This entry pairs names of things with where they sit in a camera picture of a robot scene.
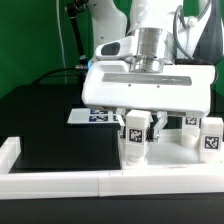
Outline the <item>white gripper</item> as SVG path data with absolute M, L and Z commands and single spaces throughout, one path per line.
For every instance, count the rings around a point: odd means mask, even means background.
M 157 142 L 168 115 L 205 117 L 209 114 L 215 75 L 212 65 L 166 65 L 156 74 L 131 72 L 123 61 L 99 61 L 88 71 L 82 100 L 91 109 L 116 110 L 121 133 L 126 126 L 126 109 L 154 113 L 147 140 Z

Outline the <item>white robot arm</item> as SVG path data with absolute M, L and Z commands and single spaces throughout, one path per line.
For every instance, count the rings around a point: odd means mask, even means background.
M 71 19 L 89 10 L 94 54 L 81 58 L 87 71 L 82 100 L 91 109 L 150 111 L 155 141 L 170 116 L 206 117 L 216 65 L 224 57 L 220 0 L 198 0 L 199 14 L 186 17 L 184 0 L 132 0 L 124 15 L 114 0 L 73 0 Z

